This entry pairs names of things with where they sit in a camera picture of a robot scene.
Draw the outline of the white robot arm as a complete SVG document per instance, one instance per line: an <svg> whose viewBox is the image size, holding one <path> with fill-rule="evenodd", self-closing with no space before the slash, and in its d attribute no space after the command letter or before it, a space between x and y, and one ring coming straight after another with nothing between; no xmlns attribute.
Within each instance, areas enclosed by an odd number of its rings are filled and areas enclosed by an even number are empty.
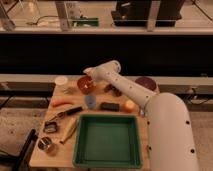
<svg viewBox="0 0 213 171"><path fill-rule="evenodd" d="M94 81L107 81L138 104L147 116L151 171L199 171L188 109L172 93L156 93L124 76L121 65L112 60L84 73Z"/></svg>

